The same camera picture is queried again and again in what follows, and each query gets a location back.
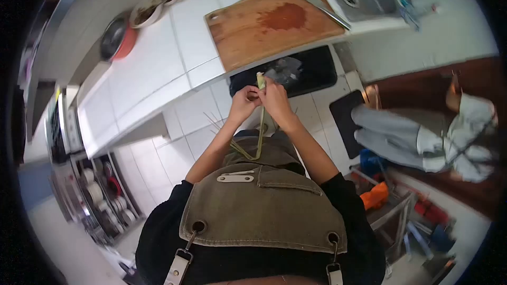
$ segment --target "metal grommet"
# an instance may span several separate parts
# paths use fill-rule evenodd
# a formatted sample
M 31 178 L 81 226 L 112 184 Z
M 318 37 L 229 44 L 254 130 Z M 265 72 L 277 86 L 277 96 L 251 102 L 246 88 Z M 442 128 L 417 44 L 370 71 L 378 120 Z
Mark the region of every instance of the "metal grommet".
M 204 220 L 197 220 L 192 224 L 192 231 L 197 232 L 197 234 L 201 234 L 204 231 L 206 231 L 206 228 L 208 225 L 206 224 L 206 221 Z
M 327 233 L 327 242 L 329 242 L 329 244 L 337 244 L 339 241 L 340 236 L 338 235 L 338 233 L 334 231 L 330 231 Z

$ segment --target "orange bag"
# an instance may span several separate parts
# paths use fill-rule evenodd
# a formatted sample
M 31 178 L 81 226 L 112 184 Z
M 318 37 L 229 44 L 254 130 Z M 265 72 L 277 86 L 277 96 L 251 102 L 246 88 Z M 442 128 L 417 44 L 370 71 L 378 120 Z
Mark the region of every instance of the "orange bag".
M 375 185 L 371 191 L 361 194 L 359 197 L 363 200 L 364 209 L 378 209 L 384 205 L 389 197 L 389 190 L 385 182 Z

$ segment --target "red pot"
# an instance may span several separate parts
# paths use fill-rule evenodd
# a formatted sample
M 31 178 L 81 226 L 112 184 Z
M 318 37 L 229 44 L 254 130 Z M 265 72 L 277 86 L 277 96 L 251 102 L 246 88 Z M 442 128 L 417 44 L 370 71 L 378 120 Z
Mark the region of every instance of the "red pot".
M 100 56 L 103 60 L 119 60 L 126 57 L 134 48 L 137 30 L 131 28 L 128 18 L 117 16 L 109 23 L 100 41 Z
M 113 60 L 119 60 L 126 57 L 132 48 L 134 48 L 135 41 L 137 40 L 137 30 L 128 26 L 125 31 L 123 41 L 118 48 L 118 51 L 113 55 Z

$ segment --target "knife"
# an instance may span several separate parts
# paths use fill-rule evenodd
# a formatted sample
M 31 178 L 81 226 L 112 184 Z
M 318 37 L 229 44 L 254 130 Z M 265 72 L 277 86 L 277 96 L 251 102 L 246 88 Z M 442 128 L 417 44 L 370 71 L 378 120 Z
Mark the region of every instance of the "knife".
M 343 28 L 346 28 L 347 30 L 350 30 L 351 26 L 350 23 L 346 22 L 342 17 L 334 13 L 333 11 L 327 9 L 326 5 L 320 1 L 320 0 L 306 0 L 307 2 L 311 3 L 315 7 L 319 8 L 327 14 L 331 19 L 333 19 L 336 23 L 338 23 Z

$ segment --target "kitchen counter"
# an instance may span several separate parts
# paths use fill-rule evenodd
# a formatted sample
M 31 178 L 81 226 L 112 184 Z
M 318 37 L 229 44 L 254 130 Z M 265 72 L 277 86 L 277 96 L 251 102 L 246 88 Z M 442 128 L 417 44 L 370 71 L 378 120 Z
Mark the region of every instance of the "kitchen counter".
M 115 60 L 78 107 L 79 126 L 89 157 L 111 147 L 124 135 L 161 113 L 177 98 L 187 97 L 224 77 L 267 61 L 369 32 L 402 29 L 402 18 L 351 22 L 343 35 L 288 49 L 226 72 L 204 16 L 240 0 L 179 0 L 164 7 L 153 25 L 142 28 L 135 47 Z M 336 0 L 327 0 L 343 16 Z

